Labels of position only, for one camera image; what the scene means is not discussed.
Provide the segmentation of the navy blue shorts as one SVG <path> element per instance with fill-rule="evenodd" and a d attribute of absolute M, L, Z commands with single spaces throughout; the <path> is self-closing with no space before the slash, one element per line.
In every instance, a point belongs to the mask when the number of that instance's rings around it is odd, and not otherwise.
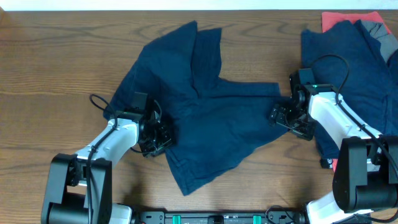
<path fill-rule="evenodd" d="M 221 29 L 199 30 L 192 21 L 153 40 L 110 103 L 124 110 L 136 92 L 159 103 L 175 138 L 165 155 L 184 195 L 286 133 L 268 121 L 273 106 L 282 100 L 278 84 L 220 78 L 220 39 Z"/>

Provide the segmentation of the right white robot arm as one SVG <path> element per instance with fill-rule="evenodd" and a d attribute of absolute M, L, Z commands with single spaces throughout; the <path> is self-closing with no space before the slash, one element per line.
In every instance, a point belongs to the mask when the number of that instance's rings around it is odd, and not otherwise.
<path fill-rule="evenodd" d="M 270 124 L 307 141 L 320 124 L 340 150 L 332 192 L 309 202 L 299 222 L 371 221 L 371 212 L 396 208 L 397 137 L 368 126 L 333 85 L 296 84 L 292 99 L 274 105 Z"/>

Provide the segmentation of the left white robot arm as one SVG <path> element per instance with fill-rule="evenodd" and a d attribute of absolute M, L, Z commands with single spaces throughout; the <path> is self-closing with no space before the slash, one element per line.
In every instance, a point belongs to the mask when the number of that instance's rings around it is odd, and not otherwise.
<path fill-rule="evenodd" d="M 172 145 L 159 103 L 150 98 L 124 111 L 109 107 L 107 127 L 74 154 L 51 161 L 42 223 L 139 223 L 134 210 L 112 200 L 113 168 L 128 151 L 155 157 Z"/>

